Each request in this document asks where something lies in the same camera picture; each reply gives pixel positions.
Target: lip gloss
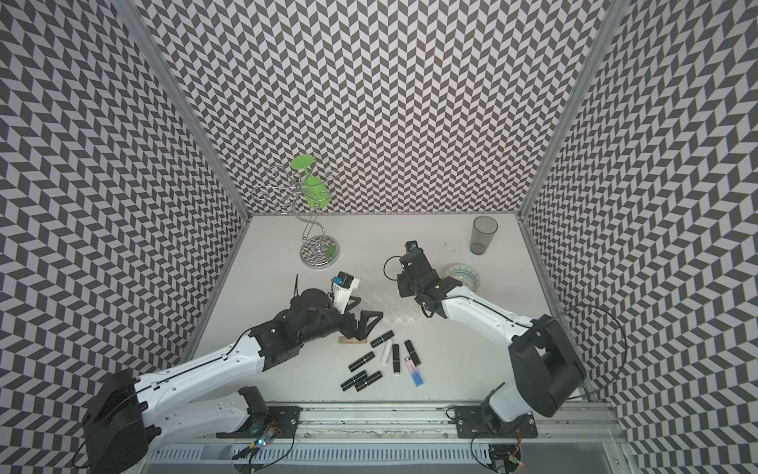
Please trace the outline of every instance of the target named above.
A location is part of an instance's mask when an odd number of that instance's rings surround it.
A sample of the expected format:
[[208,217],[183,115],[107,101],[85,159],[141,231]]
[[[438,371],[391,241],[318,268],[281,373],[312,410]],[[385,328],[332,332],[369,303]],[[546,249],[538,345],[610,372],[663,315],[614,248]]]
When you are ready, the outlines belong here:
[[390,360],[390,353],[392,352],[392,339],[387,339],[387,343],[384,345],[384,352],[381,355],[381,363],[386,364]]
[[421,374],[418,373],[416,364],[413,363],[410,357],[406,357],[406,367],[408,367],[408,373],[411,375],[413,383],[416,384],[416,387],[421,387],[424,381],[421,380]]

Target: chevron pattern wallpaper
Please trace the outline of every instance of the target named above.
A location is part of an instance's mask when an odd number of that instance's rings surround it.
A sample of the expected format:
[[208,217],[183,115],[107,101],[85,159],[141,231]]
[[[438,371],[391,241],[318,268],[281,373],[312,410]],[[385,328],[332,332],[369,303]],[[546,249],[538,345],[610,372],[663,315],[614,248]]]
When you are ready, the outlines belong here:
[[633,3],[528,216],[644,472],[758,472],[757,17]]
[[179,360],[242,222],[105,0],[0,19],[0,472],[51,472],[95,381]]
[[608,0],[136,0],[252,212],[517,210]]

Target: wooden block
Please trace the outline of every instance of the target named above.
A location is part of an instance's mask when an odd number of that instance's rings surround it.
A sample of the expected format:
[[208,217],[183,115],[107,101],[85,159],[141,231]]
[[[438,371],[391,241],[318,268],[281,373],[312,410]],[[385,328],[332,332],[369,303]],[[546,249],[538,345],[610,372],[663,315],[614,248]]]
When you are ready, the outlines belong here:
[[345,336],[340,336],[340,344],[366,344],[366,339],[364,339],[363,341],[359,341],[355,339],[354,337],[351,337],[350,339],[348,339]]

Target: mounting plate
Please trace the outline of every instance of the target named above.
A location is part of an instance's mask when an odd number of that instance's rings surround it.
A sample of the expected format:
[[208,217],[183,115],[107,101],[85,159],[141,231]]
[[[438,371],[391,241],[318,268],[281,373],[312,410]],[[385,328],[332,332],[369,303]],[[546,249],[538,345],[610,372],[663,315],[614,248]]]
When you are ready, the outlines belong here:
[[274,422],[274,427],[282,430],[282,435],[277,436],[281,439],[292,439],[297,433],[297,427],[300,424],[300,412],[302,408],[292,406],[275,406],[269,407],[267,422]]
[[[484,436],[481,433],[487,433],[487,427],[481,418],[480,407],[455,407],[455,416],[453,417],[458,431],[458,438],[471,439],[474,436],[478,438]],[[534,417],[527,415],[524,421],[519,425],[521,428],[522,438],[536,438],[537,425],[534,423]],[[518,438],[518,433],[514,429],[503,435],[488,434],[489,438]]]
[[326,268],[340,256],[337,239],[328,235],[317,235],[307,239],[300,247],[300,261],[308,268]]

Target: black cable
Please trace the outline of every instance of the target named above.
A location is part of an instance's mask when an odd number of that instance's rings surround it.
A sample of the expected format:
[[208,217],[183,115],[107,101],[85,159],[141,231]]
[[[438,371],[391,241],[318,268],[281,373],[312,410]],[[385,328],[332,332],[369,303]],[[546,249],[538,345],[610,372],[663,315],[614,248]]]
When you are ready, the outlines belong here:
[[390,260],[392,259],[400,259],[402,258],[401,255],[393,255],[389,259],[387,259],[386,262],[384,262],[384,265],[382,265],[381,271],[384,273],[384,276],[387,277],[387,280],[397,281],[397,278],[390,278],[387,276],[387,263],[390,263]]
[[478,458],[478,457],[476,457],[476,454],[474,454],[474,440],[475,440],[476,438],[478,438],[480,435],[489,435],[489,434],[490,434],[490,433],[486,433],[486,432],[480,432],[480,433],[476,433],[474,436],[472,436],[472,437],[471,437],[471,443],[468,445],[468,449],[469,449],[469,450],[471,450],[471,456],[474,458],[474,460],[475,460],[477,463],[479,463],[479,466],[482,466],[482,467],[484,467],[484,468],[485,468],[486,470],[488,470],[488,471],[497,472],[497,470],[496,470],[496,469],[493,469],[493,468],[489,467],[487,464],[485,464],[485,463],[482,463],[482,462],[479,460],[479,458]]
[[[451,422],[453,422],[453,423],[456,423],[456,422],[457,422],[457,420],[456,420],[455,418],[451,417],[451,416],[448,414],[448,412],[449,412],[451,409],[454,409],[455,407],[456,407],[456,406],[455,406],[455,405],[453,405],[453,406],[451,406],[451,407],[447,407],[447,408],[445,409],[445,416],[447,416],[447,419],[448,419],[448,420],[450,420],[450,421],[451,421]],[[509,429],[507,429],[507,430],[505,430],[505,431],[506,431],[506,432],[511,432],[511,431],[513,431],[514,429],[517,429],[519,426],[521,426],[521,424],[524,422],[524,420],[525,420],[525,419],[526,419],[526,414],[519,416],[518,418],[516,418],[516,419],[514,419],[513,421],[511,421],[512,427],[511,427],[511,428],[509,428]],[[482,435],[492,435],[492,436],[497,436],[497,435],[495,435],[494,433],[492,433],[492,432],[490,431],[490,429],[489,429],[487,426],[485,426],[485,428],[486,428],[486,430],[487,430],[486,432],[479,432],[479,433],[476,433],[476,434],[474,434],[474,436],[473,436],[473,437],[471,437],[471,443],[468,445],[468,449],[471,451],[471,457],[473,457],[473,458],[474,458],[474,460],[475,460],[477,463],[479,463],[479,465],[480,465],[480,466],[484,467],[485,469],[487,469],[487,470],[489,470],[489,471],[492,471],[492,472],[497,472],[497,469],[493,469],[493,468],[489,467],[487,464],[484,464],[484,463],[482,463],[482,462],[479,460],[479,458],[476,456],[476,454],[474,453],[474,440],[475,440],[476,438],[478,438],[479,436],[482,436]]]
[[252,457],[259,453],[260,450],[250,450],[250,455],[247,457],[247,472],[252,472]]
[[269,463],[269,464],[266,464],[266,465],[265,465],[265,466],[263,466],[261,469],[256,469],[256,470],[255,470],[256,472],[260,472],[260,471],[262,471],[263,469],[266,469],[266,468],[267,468],[267,467],[269,467],[269,466],[273,466],[274,464],[278,463],[279,461],[281,461],[281,460],[282,460],[282,459],[284,459],[285,457],[289,456],[289,455],[290,455],[290,453],[292,452],[292,448],[293,448],[293,447],[295,447],[295,430],[293,430],[293,429],[292,429],[292,427],[291,427],[291,426],[289,426],[289,425],[284,425],[284,424],[283,424],[282,426],[285,426],[285,427],[287,427],[287,428],[290,430],[290,434],[292,434],[292,444],[290,445],[290,449],[289,449],[289,450],[287,450],[287,452],[284,454],[284,456],[282,456],[282,457],[280,457],[279,459],[275,460],[273,463]]
[[89,441],[90,439],[92,439],[92,436],[95,435],[95,433],[97,432],[97,430],[102,426],[103,422],[106,419],[108,419],[108,417],[110,417],[113,413],[115,413],[116,410],[118,410],[119,408],[121,408],[121,405],[123,405],[125,402],[127,402],[128,400],[130,400],[132,397],[136,397],[138,394],[144,392],[148,388],[150,388],[150,385],[148,385],[147,387],[144,387],[144,388],[142,388],[142,389],[134,392],[130,396],[124,398],[122,401],[120,401],[119,403],[117,403],[115,407],[113,407],[113,410],[111,410],[111,411],[108,412],[108,415],[105,415],[105,417],[100,421],[100,423],[98,423],[98,425],[95,427],[95,429],[92,430],[92,433],[90,433],[89,436],[87,436],[86,439],[84,441],[82,441],[82,444],[79,445],[79,447],[77,448],[77,450],[74,451],[74,455],[71,457],[71,467],[76,468],[76,469],[89,469],[90,467],[92,467],[92,464],[87,464],[86,466],[78,466],[78,465],[74,464],[74,460],[77,458],[77,455],[82,450],[82,448],[87,444],[87,441]]
[[598,309],[599,311],[602,311],[602,312],[606,313],[607,315],[609,315],[611,317],[611,319],[613,319],[613,321],[616,323],[616,325],[621,330],[621,336],[624,339],[624,353],[622,355],[621,365],[616,369],[615,373],[613,374],[613,376],[611,377],[611,379],[608,381],[607,384],[605,384],[604,386],[602,386],[602,387],[600,387],[600,388],[598,388],[596,390],[593,390],[591,392],[586,392],[586,393],[584,393],[582,395],[577,395],[576,397],[569,397],[566,400],[574,400],[576,398],[589,397],[590,395],[596,394],[596,393],[598,393],[598,392],[600,392],[600,391],[605,390],[606,388],[608,388],[614,381],[616,381],[616,380],[619,379],[619,376],[621,375],[621,373],[624,371],[624,368],[626,367],[627,358],[629,356],[629,342],[627,341],[627,338],[626,338],[626,330],[624,329],[624,325],[621,324],[621,322],[619,321],[618,318],[616,318],[616,315],[614,313],[612,313],[609,310],[603,308],[602,306],[596,306],[596,305],[587,304],[587,303],[577,303],[574,306],[572,306],[569,309],[567,309],[566,311],[562,312],[560,315],[566,314],[567,312],[569,312],[569,311],[571,311],[571,310],[573,310],[573,309],[575,309],[577,307],[594,308],[594,309]]
[[491,307],[487,306],[486,304],[482,303],[481,301],[475,300],[474,298],[469,298],[469,297],[465,297],[463,295],[458,295],[458,296],[454,296],[454,297],[450,297],[450,298],[445,298],[443,301],[445,301],[445,300],[455,300],[456,298],[463,298],[464,300],[473,301],[474,303],[477,303],[479,306],[484,306],[485,308],[489,309],[491,312],[494,312],[494,313],[502,316],[506,321],[510,321],[511,323],[513,323],[513,324],[515,324],[517,326],[521,326],[522,328],[532,329],[534,327],[533,325],[532,326],[527,326],[527,325],[523,325],[523,324],[521,324],[521,323],[519,323],[517,321],[513,321],[508,316],[506,316],[506,315],[502,314],[501,312],[499,312],[497,309],[491,308]]
[[[191,372],[191,371],[193,371],[195,369],[199,369],[200,367],[207,366],[210,363],[214,363],[217,360],[221,360],[224,357],[229,356],[229,354],[231,354],[231,352],[234,350],[234,348],[237,346],[237,344],[239,344],[240,341],[242,340],[242,336],[244,336],[245,334],[247,334],[248,332],[250,332],[250,330],[252,330],[252,328],[247,328],[245,331],[243,331],[243,333],[240,334],[240,336],[237,338],[236,342],[231,347],[231,349],[229,349],[229,351],[227,353],[225,353],[223,356],[218,357],[216,359],[211,359],[211,360],[206,361],[206,362],[204,362],[202,364],[199,364],[197,366],[190,367],[189,369],[187,369],[187,370],[185,370],[183,372],[179,372],[178,374],[173,374],[171,377],[164,378],[163,380],[160,380],[160,381],[158,381],[155,384],[156,387],[158,387],[160,384],[162,384],[164,382],[167,382],[167,381],[171,380],[174,377],[178,377],[179,375],[186,374],[186,373]],[[136,391],[133,394],[129,395],[128,397],[124,398],[111,411],[109,411],[108,414],[105,415],[102,418],[102,420],[100,420],[100,423],[98,423],[97,426],[92,430],[92,433],[90,433],[89,436],[87,438],[85,438],[84,441],[82,441],[82,444],[79,445],[79,447],[77,448],[77,450],[74,451],[74,455],[71,457],[71,467],[76,468],[76,469],[89,469],[91,467],[90,464],[87,464],[86,466],[78,466],[78,465],[74,464],[74,460],[77,458],[77,455],[79,454],[79,452],[87,444],[87,441],[89,441],[90,439],[92,439],[92,436],[94,436],[95,433],[97,432],[97,430],[100,429],[100,427],[103,425],[103,423],[105,422],[105,420],[107,420],[116,410],[118,410],[121,407],[121,405],[123,405],[125,402],[127,402],[132,397],[136,397],[138,394],[141,394],[142,392],[144,392],[148,388],[152,388],[152,384],[148,385],[147,387],[140,388],[138,391]]]
[[433,310],[432,310],[431,314],[427,314],[426,313],[426,309],[424,309],[424,305],[421,305],[421,312],[423,312],[424,316],[426,316],[427,318],[431,318],[432,316],[434,316],[434,311]]

